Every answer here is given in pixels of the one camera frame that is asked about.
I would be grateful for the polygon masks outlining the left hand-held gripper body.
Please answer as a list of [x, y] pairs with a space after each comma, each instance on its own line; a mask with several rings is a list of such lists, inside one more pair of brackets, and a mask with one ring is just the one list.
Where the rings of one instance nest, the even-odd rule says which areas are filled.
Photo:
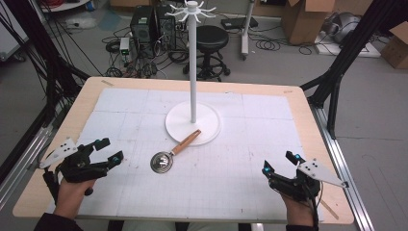
[[108, 163], [90, 162], [90, 154], [96, 151], [93, 142], [77, 146], [73, 139], [63, 141], [52, 151], [44, 161], [39, 164], [41, 169], [46, 169], [53, 164], [60, 163], [57, 170], [69, 183], [80, 183], [105, 177], [108, 172]]

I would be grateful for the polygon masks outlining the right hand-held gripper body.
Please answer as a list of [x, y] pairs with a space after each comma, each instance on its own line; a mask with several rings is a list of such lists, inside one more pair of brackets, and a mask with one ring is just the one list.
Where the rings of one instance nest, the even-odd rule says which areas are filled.
[[268, 184], [273, 190], [296, 201], [307, 201], [317, 197], [321, 190], [321, 183], [340, 188], [348, 187], [346, 181], [341, 180], [317, 159], [297, 165], [295, 173], [294, 178], [288, 178], [275, 172], [275, 178], [268, 180]]

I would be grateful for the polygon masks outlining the metal ladle with wooden handle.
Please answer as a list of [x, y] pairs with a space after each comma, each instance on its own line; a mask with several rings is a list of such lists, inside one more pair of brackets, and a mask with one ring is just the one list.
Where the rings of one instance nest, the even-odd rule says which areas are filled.
[[173, 147], [169, 152], [158, 152], [150, 160], [150, 167], [156, 173], [166, 173], [173, 165], [173, 157], [184, 150], [191, 142], [193, 142], [199, 135], [201, 131], [199, 129], [195, 130], [189, 134], [185, 139], [179, 142], [175, 147]]

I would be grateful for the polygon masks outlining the white hook rack stand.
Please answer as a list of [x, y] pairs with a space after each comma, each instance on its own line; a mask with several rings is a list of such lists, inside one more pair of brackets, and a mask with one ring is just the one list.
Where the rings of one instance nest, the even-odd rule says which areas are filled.
[[191, 132], [200, 130], [201, 134], [191, 143], [191, 145], [202, 145], [215, 139], [221, 131], [221, 121], [218, 112], [206, 103], [197, 101], [197, 48], [196, 29], [200, 22], [198, 17], [213, 11], [202, 10], [203, 2], [197, 3], [195, 0], [184, 0], [183, 7], [174, 9], [173, 16], [182, 15], [182, 21], [188, 22], [189, 39], [189, 78], [190, 78], [190, 102], [182, 102], [174, 106], [166, 115], [166, 130], [170, 136], [181, 141]]

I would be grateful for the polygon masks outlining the person's right hand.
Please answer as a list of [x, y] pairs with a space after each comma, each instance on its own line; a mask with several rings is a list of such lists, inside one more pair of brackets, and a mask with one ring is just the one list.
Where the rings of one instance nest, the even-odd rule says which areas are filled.
[[309, 205], [297, 202], [287, 195], [282, 195], [287, 209], [287, 223], [298, 226], [314, 226], [314, 213]]

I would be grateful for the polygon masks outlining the person's left hand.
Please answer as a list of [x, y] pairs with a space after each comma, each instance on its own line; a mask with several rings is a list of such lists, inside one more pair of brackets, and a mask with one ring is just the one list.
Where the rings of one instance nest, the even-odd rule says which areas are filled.
[[75, 219], [79, 213], [86, 190], [91, 189], [94, 184], [94, 180], [69, 183], [63, 179], [60, 184], [57, 205], [53, 214], [63, 218]]

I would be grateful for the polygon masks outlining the white gridded table mat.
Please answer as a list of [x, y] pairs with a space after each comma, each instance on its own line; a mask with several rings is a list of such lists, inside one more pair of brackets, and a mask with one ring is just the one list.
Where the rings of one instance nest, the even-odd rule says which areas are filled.
[[150, 160], [175, 140], [165, 128], [168, 112], [188, 102], [186, 91], [105, 89], [82, 130], [79, 143], [107, 138], [91, 154], [95, 162], [121, 151], [124, 160], [98, 180], [85, 198], [82, 218], [262, 220], [286, 217], [280, 195], [262, 173], [295, 176], [287, 151], [302, 153], [299, 133], [285, 96], [200, 92], [199, 102], [219, 114], [221, 129], [209, 142], [196, 139], [158, 174]]

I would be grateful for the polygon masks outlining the flat white board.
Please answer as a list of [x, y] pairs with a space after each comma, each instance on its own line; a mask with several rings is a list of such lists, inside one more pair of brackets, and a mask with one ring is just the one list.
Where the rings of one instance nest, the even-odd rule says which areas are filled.
[[[336, 41], [323, 32], [318, 33], [315, 39], [315, 47], [318, 54], [327, 56], [338, 56], [344, 50], [346, 52], [356, 52], [357, 49], [356, 45], [352, 45], [350, 48], [341, 48]], [[361, 47], [358, 56], [360, 58], [379, 58], [380, 52], [370, 42], [368, 42]]]

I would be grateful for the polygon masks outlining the black computer tower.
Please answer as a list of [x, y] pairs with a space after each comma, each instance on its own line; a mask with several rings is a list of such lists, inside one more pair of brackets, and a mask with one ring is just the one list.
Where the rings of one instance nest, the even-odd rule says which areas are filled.
[[159, 39], [167, 50], [176, 49], [175, 18], [168, 14], [167, 7], [156, 9], [159, 29]]
[[135, 7], [130, 29], [133, 40], [139, 51], [148, 56], [153, 55], [153, 46], [158, 39], [158, 27], [153, 6], [139, 5]]

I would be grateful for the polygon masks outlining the white stand leg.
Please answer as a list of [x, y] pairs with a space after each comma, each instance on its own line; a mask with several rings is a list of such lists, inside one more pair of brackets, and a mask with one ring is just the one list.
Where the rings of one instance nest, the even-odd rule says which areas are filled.
[[249, 54], [248, 31], [250, 27], [250, 20], [251, 20], [254, 5], [255, 5], [255, 0], [249, 0], [246, 16], [244, 20], [244, 27], [242, 31], [241, 57], [244, 61], [246, 60]]

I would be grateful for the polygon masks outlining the large cardboard box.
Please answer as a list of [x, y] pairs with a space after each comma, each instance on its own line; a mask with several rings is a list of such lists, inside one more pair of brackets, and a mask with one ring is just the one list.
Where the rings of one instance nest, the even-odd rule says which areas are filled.
[[287, 0], [281, 26], [290, 44], [313, 43], [336, 0]]

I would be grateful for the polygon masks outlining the grey round appliance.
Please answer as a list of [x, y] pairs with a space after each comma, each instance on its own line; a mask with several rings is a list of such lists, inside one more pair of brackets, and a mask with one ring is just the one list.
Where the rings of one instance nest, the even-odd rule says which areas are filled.
[[360, 18], [353, 13], [333, 13], [326, 18], [321, 30], [337, 43], [343, 43], [356, 29]]

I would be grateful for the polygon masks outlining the black round stool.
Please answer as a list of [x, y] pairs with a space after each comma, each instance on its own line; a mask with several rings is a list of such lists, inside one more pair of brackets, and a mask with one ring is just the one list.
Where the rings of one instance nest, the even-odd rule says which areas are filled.
[[198, 55], [196, 61], [196, 79], [221, 81], [221, 76], [228, 76], [231, 70], [223, 61], [220, 50], [229, 42], [229, 35], [224, 30], [214, 25], [199, 26], [196, 29], [196, 48]]

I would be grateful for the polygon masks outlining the flat black device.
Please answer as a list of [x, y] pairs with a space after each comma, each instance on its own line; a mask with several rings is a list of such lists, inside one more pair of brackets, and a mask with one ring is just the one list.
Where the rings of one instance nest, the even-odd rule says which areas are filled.
[[[243, 29], [245, 24], [246, 18], [244, 17], [237, 17], [237, 18], [227, 18], [221, 19], [220, 24], [225, 30], [233, 30], [233, 29]], [[258, 27], [258, 21], [255, 20], [253, 17], [250, 19], [249, 27]]]

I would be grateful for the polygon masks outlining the small cardboard box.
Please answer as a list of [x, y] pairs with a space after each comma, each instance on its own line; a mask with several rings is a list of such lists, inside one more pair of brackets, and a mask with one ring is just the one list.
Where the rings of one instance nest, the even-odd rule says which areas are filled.
[[396, 69], [408, 69], [408, 21], [390, 30], [393, 37], [381, 50], [381, 56]]

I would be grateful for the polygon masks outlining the aluminium rail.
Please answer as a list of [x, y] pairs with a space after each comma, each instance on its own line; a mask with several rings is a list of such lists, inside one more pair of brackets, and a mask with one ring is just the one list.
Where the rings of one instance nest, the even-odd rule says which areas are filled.
[[31, 165], [37, 165], [37, 158], [52, 135], [52, 121], [47, 119], [46, 108], [43, 108], [0, 166], [0, 211]]
[[333, 164], [337, 175], [342, 180], [345, 180], [348, 183], [348, 187], [345, 188], [344, 193], [358, 229], [360, 231], [375, 231], [368, 211], [364, 205], [361, 195], [358, 192], [357, 186], [344, 158], [341, 147], [338, 141], [331, 137], [329, 131], [326, 128], [327, 115], [324, 109], [317, 109], [312, 106], [311, 111], [316, 120], [319, 131], [328, 151], [331, 163]]

